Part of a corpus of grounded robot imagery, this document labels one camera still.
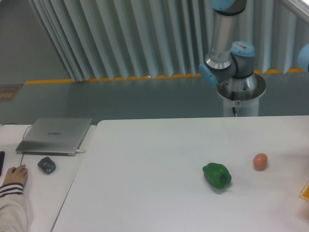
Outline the person's hand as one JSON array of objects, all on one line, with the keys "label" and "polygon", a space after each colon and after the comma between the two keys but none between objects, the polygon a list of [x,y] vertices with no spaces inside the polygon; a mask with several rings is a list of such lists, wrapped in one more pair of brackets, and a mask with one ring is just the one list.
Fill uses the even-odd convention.
[{"label": "person's hand", "polygon": [[25,164],[8,169],[3,185],[21,184],[24,185],[28,177],[28,169]]}]

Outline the white striped sleeve forearm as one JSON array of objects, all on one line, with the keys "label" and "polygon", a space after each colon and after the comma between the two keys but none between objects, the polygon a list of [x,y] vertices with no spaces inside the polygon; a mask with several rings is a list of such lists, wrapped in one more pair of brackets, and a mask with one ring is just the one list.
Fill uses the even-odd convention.
[{"label": "white striped sleeve forearm", "polygon": [[0,188],[0,231],[26,232],[28,217],[23,185],[12,183]]}]

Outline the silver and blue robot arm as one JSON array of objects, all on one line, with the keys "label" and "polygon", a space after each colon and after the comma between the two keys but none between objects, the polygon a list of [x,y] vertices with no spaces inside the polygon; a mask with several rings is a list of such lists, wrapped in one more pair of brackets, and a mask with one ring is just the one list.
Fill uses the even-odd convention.
[{"label": "silver and blue robot arm", "polygon": [[258,69],[309,69],[309,3],[306,0],[211,0],[214,26],[199,66],[210,86]]}]

